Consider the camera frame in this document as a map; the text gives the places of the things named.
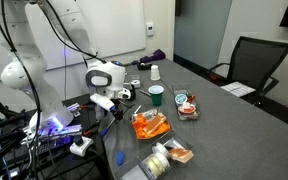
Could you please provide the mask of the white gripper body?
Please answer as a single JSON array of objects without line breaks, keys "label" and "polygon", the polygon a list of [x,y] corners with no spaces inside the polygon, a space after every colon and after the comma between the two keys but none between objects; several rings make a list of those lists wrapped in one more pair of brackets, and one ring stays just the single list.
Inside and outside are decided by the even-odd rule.
[{"label": "white gripper body", "polygon": [[93,95],[91,95],[90,100],[93,101],[95,104],[99,105],[101,108],[105,109],[106,111],[115,112],[118,110],[118,106],[113,100],[98,93],[94,93]]}]

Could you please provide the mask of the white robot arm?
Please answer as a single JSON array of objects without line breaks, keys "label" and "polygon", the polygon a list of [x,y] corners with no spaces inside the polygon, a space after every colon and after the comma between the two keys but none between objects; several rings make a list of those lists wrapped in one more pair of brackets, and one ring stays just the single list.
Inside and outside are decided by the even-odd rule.
[{"label": "white robot arm", "polygon": [[29,5],[38,6],[60,36],[87,57],[87,86],[104,90],[103,94],[92,93],[90,99],[116,113],[113,101],[131,97],[124,87],[125,68],[117,61],[105,61],[95,54],[83,0],[0,0],[0,45],[9,51],[11,59],[2,71],[1,80],[35,101],[37,112],[29,122],[28,133],[35,135],[46,128],[61,130],[73,120],[57,90],[44,79],[47,61],[33,37],[26,13]]}]

